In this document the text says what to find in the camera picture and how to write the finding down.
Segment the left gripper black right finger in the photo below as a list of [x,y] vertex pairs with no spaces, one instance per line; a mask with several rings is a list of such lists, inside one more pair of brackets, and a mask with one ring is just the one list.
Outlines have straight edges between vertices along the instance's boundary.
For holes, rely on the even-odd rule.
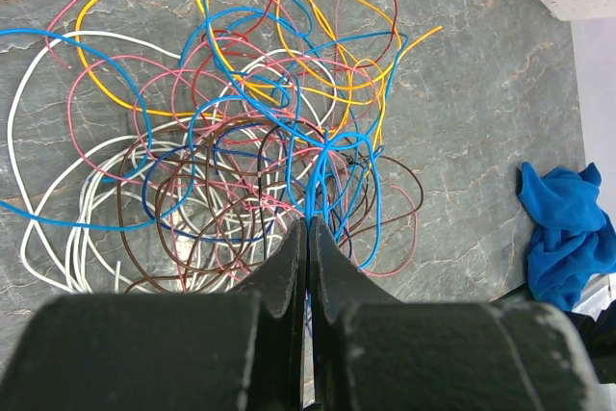
[[604,410],[605,387],[561,310],[404,303],[308,235],[315,398],[325,410]]

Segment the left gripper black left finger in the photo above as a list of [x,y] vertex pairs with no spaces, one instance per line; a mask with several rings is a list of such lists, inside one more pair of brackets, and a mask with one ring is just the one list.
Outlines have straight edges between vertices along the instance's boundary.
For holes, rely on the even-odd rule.
[[298,410],[307,230],[295,221],[236,288],[67,295],[26,326],[5,410]]

